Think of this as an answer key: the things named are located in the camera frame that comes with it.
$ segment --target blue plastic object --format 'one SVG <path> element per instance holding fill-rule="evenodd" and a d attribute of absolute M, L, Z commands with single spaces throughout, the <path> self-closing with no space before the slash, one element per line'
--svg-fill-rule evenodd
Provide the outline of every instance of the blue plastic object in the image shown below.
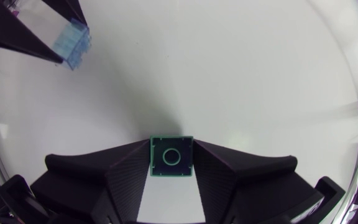
<path fill-rule="evenodd" d="M 74 70 L 81 65 L 81 56 L 90 47 L 91 36 L 89 27 L 76 19 L 72 19 L 59 35 L 52 49 L 63 58 L 63 65 Z"/>

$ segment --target white surface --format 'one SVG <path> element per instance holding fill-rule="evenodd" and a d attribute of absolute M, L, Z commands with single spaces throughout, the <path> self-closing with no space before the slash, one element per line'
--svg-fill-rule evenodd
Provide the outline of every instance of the white surface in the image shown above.
<path fill-rule="evenodd" d="M 356 91 L 346 59 L 309 4 L 81 5 L 93 46 L 79 70 L 0 50 L 0 154 L 10 174 L 31 183 L 46 171 L 50 153 L 186 134 L 262 156 L 294 155 L 297 173 L 311 185 L 326 175 L 348 187 L 357 154 Z M 58 21 L 51 10 L 36 15 Z M 139 220 L 202 222 L 195 177 L 149 177 Z"/>
<path fill-rule="evenodd" d="M 331 29 L 347 58 L 358 96 L 358 0 L 308 0 Z"/>

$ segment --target green square object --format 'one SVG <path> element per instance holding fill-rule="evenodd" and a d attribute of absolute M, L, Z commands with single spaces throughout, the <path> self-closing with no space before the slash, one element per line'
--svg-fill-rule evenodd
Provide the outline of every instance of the green square object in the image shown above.
<path fill-rule="evenodd" d="M 154 177 L 190 177 L 193 173 L 193 137 L 151 136 L 150 173 Z"/>

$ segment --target blue transparent cube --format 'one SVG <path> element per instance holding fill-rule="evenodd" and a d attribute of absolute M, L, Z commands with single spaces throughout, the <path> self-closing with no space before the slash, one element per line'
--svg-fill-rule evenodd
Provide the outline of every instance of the blue transparent cube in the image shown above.
<path fill-rule="evenodd" d="M 63 65 L 74 70 L 82 63 L 82 55 L 91 47 L 90 29 L 76 19 L 65 26 L 52 50 L 64 60 Z"/>

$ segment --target textured black surface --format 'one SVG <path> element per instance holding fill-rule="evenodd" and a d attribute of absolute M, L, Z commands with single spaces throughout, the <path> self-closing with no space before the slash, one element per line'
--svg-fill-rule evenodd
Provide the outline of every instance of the textured black surface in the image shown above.
<path fill-rule="evenodd" d="M 106 183 L 106 173 L 109 169 L 126 159 L 138 150 L 149 151 L 149 140 L 133 142 L 123 146 L 105 149 L 98 152 L 78 156 L 48 155 L 45 164 L 48 170 L 84 180 L 92 180 L 100 184 Z"/>
<path fill-rule="evenodd" d="M 56 63 L 63 59 L 35 36 L 0 1 L 0 47 Z"/>
<path fill-rule="evenodd" d="M 42 0 L 68 21 L 76 19 L 86 25 L 85 16 L 78 0 Z"/>
<path fill-rule="evenodd" d="M 134 222 L 140 208 L 149 169 L 149 142 L 132 151 L 106 174 L 110 195 L 123 223 Z"/>
<path fill-rule="evenodd" d="M 49 205 L 59 201 L 66 206 L 64 209 L 80 211 L 83 217 L 95 223 L 105 223 L 108 210 L 116 212 L 116 218 L 109 214 L 113 223 L 136 221 L 149 162 L 148 139 L 79 156 L 49 155 L 45 159 L 49 171 L 44 176 L 51 172 L 69 182 L 61 181 L 51 187 L 49 185 L 56 181 L 41 177 L 32 187 L 37 195 L 44 196 L 44 202 L 49 200 Z M 108 192 L 105 197 L 100 196 L 103 189 Z M 87 194 L 85 200 L 79 200 L 80 192 L 89 192 L 84 193 Z"/>
<path fill-rule="evenodd" d="M 206 223 L 221 223 L 230 204 L 236 175 L 212 153 L 193 143 L 194 168 Z"/>
<path fill-rule="evenodd" d="M 293 156 L 256 156 L 200 140 L 195 140 L 195 142 L 227 164 L 243 184 L 251 184 L 256 181 L 271 179 L 278 175 L 294 172 L 298 163 L 297 159 Z"/>

